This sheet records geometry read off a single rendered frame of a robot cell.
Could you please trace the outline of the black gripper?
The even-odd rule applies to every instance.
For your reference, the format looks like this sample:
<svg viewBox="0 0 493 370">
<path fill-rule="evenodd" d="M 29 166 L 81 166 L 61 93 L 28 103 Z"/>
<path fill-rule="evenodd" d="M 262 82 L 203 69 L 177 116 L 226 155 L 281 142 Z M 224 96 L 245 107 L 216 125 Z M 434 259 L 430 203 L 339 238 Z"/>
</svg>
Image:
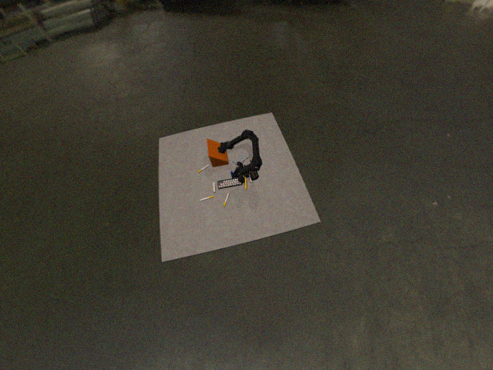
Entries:
<svg viewBox="0 0 493 370">
<path fill-rule="evenodd" d="M 238 177 L 238 180 L 241 182 L 241 183 L 245 183 L 245 179 L 243 177 L 243 175 L 245 175 L 246 173 L 249 173 L 249 171 L 247 170 L 246 166 L 243 165 L 240 161 L 236 163 L 237 167 L 235 169 L 235 171 L 233 172 L 233 177 Z M 238 174 L 240 173 L 240 174 Z"/>
</svg>

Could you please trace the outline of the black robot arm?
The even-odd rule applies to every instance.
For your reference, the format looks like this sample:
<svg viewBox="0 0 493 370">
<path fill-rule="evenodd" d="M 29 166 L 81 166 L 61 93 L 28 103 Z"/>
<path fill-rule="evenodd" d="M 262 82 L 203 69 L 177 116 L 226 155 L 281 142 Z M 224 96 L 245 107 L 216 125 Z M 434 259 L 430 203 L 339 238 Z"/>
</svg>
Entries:
<svg viewBox="0 0 493 370">
<path fill-rule="evenodd" d="M 256 180 L 258 179 L 259 175 L 258 172 L 260 170 L 260 167 L 262 166 L 262 159 L 260 157 L 260 151 L 259 151 L 259 139 L 257 136 L 253 133 L 253 131 L 245 129 L 240 136 L 235 138 L 234 140 L 231 140 L 229 142 L 225 143 L 220 143 L 220 147 L 217 147 L 219 153 L 224 153 L 226 149 L 232 149 L 234 148 L 234 144 L 240 143 L 243 140 L 251 140 L 252 145 L 253 145 L 253 158 L 250 161 L 251 163 L 246 165 L 246 169 L 250 172 L 250 178 L 251 180 Z M 257 168 L 255 168 L 257 167 Z"/>
</svg>

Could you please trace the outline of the keyboard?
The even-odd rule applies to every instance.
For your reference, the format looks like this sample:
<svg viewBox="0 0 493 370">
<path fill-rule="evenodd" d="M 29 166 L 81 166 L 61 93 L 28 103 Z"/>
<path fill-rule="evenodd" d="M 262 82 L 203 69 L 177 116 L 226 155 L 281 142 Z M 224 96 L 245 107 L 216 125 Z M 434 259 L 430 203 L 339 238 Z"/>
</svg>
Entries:
<svg viewBox="0 0 493 370">
<path fill-rule="evenodd" d="M 235 187 L 235 186 L 240 186 L 242 183 L 238 180 L 238 177 L 235 178 L 230 178 L 230 179 L 225 179 L 225 180 L 218 180 L 217 181 L 217 186 L 218 189 L 223 189 L 227 187 Z"/>
</svg>

